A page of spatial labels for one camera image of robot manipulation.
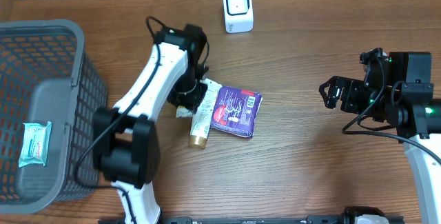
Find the green yellow juice carton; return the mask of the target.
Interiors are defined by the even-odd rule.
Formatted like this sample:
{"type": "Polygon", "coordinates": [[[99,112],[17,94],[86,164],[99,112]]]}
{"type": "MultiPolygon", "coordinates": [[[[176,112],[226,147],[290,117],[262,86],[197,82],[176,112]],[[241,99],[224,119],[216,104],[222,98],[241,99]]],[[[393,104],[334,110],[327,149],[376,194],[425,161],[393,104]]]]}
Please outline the green yellow juice carton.
{"type": "Polygon", "coordinates": [[[192,118],[194,116],[194,111],[185,108],[184,106],[178,106],[176,109],[176,118],[192,118]]]}

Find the white Pantene tube gold cap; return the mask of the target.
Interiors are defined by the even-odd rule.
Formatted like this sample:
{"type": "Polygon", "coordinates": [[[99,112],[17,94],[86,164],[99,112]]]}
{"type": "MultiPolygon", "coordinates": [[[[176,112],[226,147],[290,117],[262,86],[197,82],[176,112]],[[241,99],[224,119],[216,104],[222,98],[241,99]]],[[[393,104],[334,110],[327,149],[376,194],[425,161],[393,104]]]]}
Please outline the white Pantene tube gold cap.
{"type": "Polygon", "coordinates": [[[207,86],[205,96],[198,106],[196,114],[192,117],[192,128],[189,138],[189,147],[205,149],[209,130],[212,122],[212,115],[214,106],[216,104],[217,96],[222,85],[211,80],[202,80],[203,85],[207,86]]]}

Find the purple snack package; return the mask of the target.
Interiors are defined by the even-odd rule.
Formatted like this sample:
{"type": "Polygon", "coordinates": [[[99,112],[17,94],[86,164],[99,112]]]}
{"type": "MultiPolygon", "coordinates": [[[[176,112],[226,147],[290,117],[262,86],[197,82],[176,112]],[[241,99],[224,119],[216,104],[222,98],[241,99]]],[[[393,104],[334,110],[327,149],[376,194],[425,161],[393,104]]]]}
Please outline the purple snack package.
{"type": "Polygon", "coordinates": [[[223,86],[214,105],[211,127],[251,139],[262,100],[259,92],[223,86]]]}

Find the mint green wipes pack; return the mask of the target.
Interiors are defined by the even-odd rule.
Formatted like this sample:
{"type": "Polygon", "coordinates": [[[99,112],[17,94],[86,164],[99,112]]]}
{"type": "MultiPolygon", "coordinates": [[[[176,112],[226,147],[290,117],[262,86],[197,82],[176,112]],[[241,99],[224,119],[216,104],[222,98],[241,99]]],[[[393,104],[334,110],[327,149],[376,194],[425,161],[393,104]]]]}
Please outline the mint green wipes pack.
{"type": "Polygon", "coordinates": [[[52,123],[24,123],[23,145],[19,156],[19,167],[31,164],[46,166],[52,123]]]}

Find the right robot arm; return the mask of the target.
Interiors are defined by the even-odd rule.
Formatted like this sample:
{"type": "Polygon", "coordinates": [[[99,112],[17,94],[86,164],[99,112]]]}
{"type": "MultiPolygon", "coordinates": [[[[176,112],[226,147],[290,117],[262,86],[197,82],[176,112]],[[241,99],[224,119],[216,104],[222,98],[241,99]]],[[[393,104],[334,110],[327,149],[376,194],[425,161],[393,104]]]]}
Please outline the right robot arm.
{"type": "Polygon", "coordinates": [[[362,80],[333,76],[318,91],[325,107],[355,118],[346,135],[395,139],[411,166],[423,223],[440,222],[440,100],[434,98],[429,52],[360,54],[362,80]]]}

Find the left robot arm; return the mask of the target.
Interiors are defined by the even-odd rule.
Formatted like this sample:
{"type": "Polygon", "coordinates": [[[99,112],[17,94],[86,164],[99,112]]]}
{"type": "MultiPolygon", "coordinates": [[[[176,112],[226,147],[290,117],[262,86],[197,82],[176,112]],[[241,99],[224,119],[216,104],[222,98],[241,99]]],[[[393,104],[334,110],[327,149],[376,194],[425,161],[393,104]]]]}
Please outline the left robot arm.
{"type": "Polygon", "coordinates": [[[93,166],[110,181],[123,204],[120,223],[157,223],[161,209],[152,181],[161,159],[156,122],[164,103],[196,111],[206,95],[198,60],[208,48],[199,26],[163,26],[153,35],[147,65],[114,107],[93,116],[93,166]]]}

